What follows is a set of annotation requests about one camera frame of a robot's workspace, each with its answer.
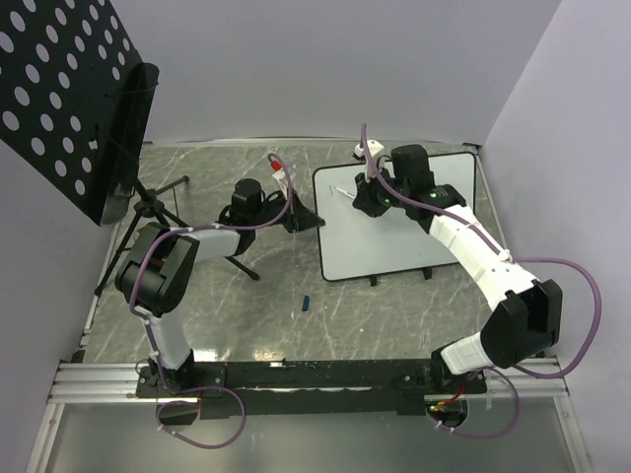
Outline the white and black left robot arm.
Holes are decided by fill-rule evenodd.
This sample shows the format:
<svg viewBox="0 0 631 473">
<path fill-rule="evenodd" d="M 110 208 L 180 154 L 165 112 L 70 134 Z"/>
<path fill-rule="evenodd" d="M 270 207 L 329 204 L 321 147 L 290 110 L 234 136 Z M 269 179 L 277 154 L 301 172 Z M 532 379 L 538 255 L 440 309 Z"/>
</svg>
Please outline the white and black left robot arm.
<svg viewBox="0 0 631 473">
<path fill-rule="evenodd" d="M 177 313 L 194 265 L 235 258 L 253 245 L 257 230 L 275 225 L 294 234 L 322 227 L 325 220 L 296 191 L 267 195 L 259 181 L 244 178 L 235 184 L 216 224 L 196 230 L 152 223 L 132 246 L 114 284 L 142 320 L 150 341 L 151 373 L 169 394 L 182 396 L 196 381 L 194 355 Z"/>
</svg>

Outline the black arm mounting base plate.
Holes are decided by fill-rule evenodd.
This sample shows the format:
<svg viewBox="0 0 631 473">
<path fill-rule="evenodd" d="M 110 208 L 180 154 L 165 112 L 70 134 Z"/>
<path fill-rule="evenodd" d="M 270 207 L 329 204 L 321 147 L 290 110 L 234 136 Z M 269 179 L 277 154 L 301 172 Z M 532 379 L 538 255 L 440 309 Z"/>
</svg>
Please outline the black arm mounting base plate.
<svg viewBox="0 0 631 473">
<path fill-rule="evenodd" d="M 150 367 L 140 371 L 136 396 L 198 401 L 200 418 L 239 416 L 222 387 L 236 392 L 250 416 L 394 412 L 423 416 L 426 402 L 487 392 L 482 374 L 439 372 L 429 359 L 281 362 L 199 362 L 191 388 L 170 391 Z"/>
</svg>

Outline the white whiteboard marker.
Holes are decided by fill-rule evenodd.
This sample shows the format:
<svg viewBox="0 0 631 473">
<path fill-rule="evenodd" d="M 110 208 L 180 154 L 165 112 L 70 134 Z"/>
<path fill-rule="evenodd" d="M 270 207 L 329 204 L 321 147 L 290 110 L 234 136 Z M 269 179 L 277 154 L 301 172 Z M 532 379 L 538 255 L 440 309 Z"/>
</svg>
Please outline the white whiteboard marker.
<svg viewBox="0 0 631 473">
<path fill-rule="evenodd" d="M 340 193 L 341 195 L 343 195 L 343 196 L 345 196 L 345 197 L 347 197 L 347 198 L 349 198 L 349 199 L 351 199 L 351 200 L 354 200 L 354 199 L 355 199 L 355 195 L 354 195 L 354 194 L 352 194 L 352 193 L 350 193 L 350 192 L 348 192 L 348 191 L 346 191 L 346 190 L 344 190 L 344 189 L 342 189 L 342 188 L 340 188 L 340 187 L 337 187 L 337 186 L 332 186 L 332 187 L 331 187 L 331 189 L 333 189 L 333 190 L 337 191 L 337 192 L 338 192 L 338 193 Z"/>
</svg>

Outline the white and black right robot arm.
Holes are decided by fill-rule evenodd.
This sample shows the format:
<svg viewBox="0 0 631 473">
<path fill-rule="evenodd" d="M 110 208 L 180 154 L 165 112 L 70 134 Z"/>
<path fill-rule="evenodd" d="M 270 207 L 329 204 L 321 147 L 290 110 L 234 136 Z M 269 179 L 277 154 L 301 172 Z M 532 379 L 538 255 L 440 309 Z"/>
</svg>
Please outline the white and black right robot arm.
<svg viewBox="0 0 631 473">
<path fill-rule="evenodd" d="M 380 142 L 369 140 L 356 145 L 353 156 L 365 166 L 354 178 L 354 208 L 371 218 L 403 210 L 456 258 L 491 309 L 477 333 L 432 352 L 429 373 L 438 390 L 452 392 L 470 373 L 512 368 L 558 342 L 561 288 L 526 271 L 452 185 L 436 182 L 423 146 L 404 145 L 387 154 Z"/>
</svg>

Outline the white whiteboard with black frame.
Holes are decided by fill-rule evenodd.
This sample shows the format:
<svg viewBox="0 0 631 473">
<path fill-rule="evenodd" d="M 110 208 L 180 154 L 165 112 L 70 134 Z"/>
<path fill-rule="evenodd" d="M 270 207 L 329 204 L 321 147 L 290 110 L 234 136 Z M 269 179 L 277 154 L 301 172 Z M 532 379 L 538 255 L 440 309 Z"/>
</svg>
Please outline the white whiteboard with black frame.
<svg viewBox="0 0 631 473">
<path fill-rule="evenodd" d="M 325 220 L 317 229 L 321 274 L 336 282 L 453 264 L 456 258 L 428 236 L 402 209 L 371 218 L 353 200 L 331 189 L 356 194 L 361 164 L 329 166 L 313 174 L 315 211 Z"/>
</svg>

